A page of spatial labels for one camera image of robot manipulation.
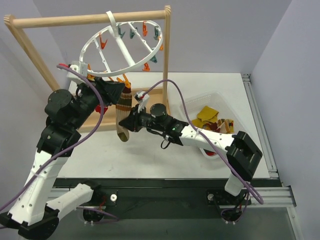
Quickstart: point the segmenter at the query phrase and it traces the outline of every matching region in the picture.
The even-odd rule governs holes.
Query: wooden pole
[[[163,64],[163,79],[168,79],[169,70],[169,47],[170,47],[170,25],[171,25],[171,7],[166,5],[164,7],[165,21],[164,21],[164,64]],[[162,103],[168,107],[168,82],[163,83],[163,98]]]
[[[165,10],[120,12],[113,13],[113,16],[116,22],[147,21],[165,19],[167,12]],[[11,24],[17,29],[26,29],[101,23],[110,23],[107,14],[20,18],[13,19]]]
[[[23,29],[16,29],[13,25],[13,21],[15,20],[15,16],[6,15],[4,16],[4,23],[7,28],[10,30],[12,35],[15,37],[17,42],[20,44],[24,52],[28,55],[36,69],[38,69],[39,73],[42,75],[44,80],[50,86],[52,91],[56,91],[60,89],[59,84],[57,83],[55,77],[52,75],[44,60],[32,44],[31,40],[28,38]]]

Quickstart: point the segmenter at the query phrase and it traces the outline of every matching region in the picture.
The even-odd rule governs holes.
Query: brown sock
[[[116,133],[122,142],[127,142],[129,140],[129,131],[128,129],[119,125],[119,122],[126,117],[129,116],[131,108],[132,108],[132,93],[131,93],[131,84],[129,83],[128,79],[125,75],[124,79],[126,82],[125,88],[121,93],[121,97],[118,103],[115,105],[115,126],[116,126]]]

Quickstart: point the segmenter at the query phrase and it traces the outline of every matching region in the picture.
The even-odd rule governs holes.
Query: green clothespin
[[[154,40],[158,40],[158,37],[159,37],[159,30],[158,30],[158,27],[155,26],[154,27]]]
[[[121,39],[124,37],[125,33],[126,33],[125,31],[121,33],[121,28],[120,26],[118,26],[118,34],[120,35]]]
[[[132,29],[130,29],[130,39],[132,39],[134,35],[136,35],[135,32]]]
[[[153,57],[150,59],[150,61],[153,62],[153,63],[155,63],[155,64],[158,62],[156,56],[153,56]]]

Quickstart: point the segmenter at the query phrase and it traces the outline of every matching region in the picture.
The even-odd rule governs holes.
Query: laundry basket
[[[208,106],[219,112],[218,119],[232,119],[233,120],[233,130],[236,134],[238,131],[248,132],[244,125],[241,123],[239,117],[232,110],[230,104],[226,99],[217,91],[211,93],[201,94],[192,98],[185,100],[186,111],[190,120],[196,119],[197,114],[204,108]],[[178,115],[180,119],[187,121],[184,107],[181,103],[178,109]],[[217,154],[208,155],[202,148],[200,148],[202,154],[208,159],[218,159],[220,158]]]

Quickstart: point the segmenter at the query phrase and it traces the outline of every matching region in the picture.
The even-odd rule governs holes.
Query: striped sock
[[[119,122],[129,116],[132,107],[131,88],[125,87],[118,103],[115,105],[116,133],[122,142],[129,140],[128,129],[119,125]]]

